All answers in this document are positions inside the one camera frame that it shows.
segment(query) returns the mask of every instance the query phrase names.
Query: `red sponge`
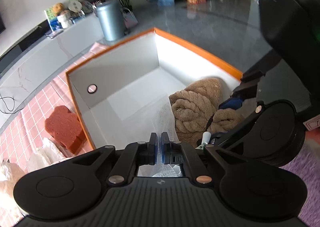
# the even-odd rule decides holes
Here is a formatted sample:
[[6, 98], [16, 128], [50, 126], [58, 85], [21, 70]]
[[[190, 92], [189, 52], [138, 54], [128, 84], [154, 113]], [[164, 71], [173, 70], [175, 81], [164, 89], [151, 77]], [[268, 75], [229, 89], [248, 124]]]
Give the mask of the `red sponge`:
[[58, 143], [73, 154], [85, 140], [77, 115], [66, 106], [55, 107], [50, 117], [44, 121], [44, 128]]

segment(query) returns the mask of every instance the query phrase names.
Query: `purple rug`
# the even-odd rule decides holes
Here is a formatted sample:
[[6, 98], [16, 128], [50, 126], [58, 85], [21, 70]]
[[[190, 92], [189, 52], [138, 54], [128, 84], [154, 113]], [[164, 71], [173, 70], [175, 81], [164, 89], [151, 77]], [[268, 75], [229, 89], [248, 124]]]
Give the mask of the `purple rug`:
[[298, 175], [308, 188], [299, 218], [310, 227], [320, 227], [320, 160], [305, 143], [290, 163], [281, 167]]

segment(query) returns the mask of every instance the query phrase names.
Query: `folded towel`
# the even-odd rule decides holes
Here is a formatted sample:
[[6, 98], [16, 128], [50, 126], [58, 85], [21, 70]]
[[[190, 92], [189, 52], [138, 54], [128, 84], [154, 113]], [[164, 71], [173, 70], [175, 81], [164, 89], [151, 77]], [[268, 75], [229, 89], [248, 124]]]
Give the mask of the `folded towel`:
[[232, 109], [217, 110], [222, 85], [216, 78], [206, 78], [190, 84], [185, 90], [169, 96], [178, 139], [196, 147], [209, 119], [213, 121], [207, 131], [211, 134], [226, 132], [242, 121]]

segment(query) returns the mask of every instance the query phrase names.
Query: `storage box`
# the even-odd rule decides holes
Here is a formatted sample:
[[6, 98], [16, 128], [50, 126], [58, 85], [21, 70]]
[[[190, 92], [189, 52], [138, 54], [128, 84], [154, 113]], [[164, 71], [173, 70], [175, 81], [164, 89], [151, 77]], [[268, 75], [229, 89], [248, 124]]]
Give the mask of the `storage box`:
[[[93, 148], [134, 142], [124, 121], [156, 100], [205, 78], [218, 77], [223, 99], [242, 73], [211, 53], [157, 28], [132, 36], [67, 72], [77, 114]], [[143, 128], [143, 121], [133, 121]], [[151, 132], [137, 129], [141, 141]]]

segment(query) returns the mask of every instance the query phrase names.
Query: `pink tablecloth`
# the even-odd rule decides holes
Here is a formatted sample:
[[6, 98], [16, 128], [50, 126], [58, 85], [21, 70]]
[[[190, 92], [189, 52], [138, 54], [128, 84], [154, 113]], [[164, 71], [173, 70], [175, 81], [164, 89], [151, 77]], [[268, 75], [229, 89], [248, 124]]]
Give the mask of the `pink tablecloth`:
[[[95, 43], [87, 54], [80, 57], [65, 71], [55, 77], [18, 113], [16, 118], [0, 136], [0, 161], [9, 158], [10, 162], [18, 164], [26, 171], [26, 162], [31, 154], [36, 152], [36, 148], [42, 146], [42, 139], [47, 137], [55, 142], [53, 137], [44, 130], [44, 120], [50, 116], [54, 107], [59, 105], [65, 105], [75, 112], [65, 72], [106, 48], [107, 46], [105, 45]], [[61, 146], [57, 145], [57, 147], [65, 156], [73, 156]], [[84, 142], [77, 155], [88, 151], [91, 151], [91, 147], [87, 141]], [[0, 208], [0, 226], [10, 227], [14, 224], [14, 217], [6, 210]]]

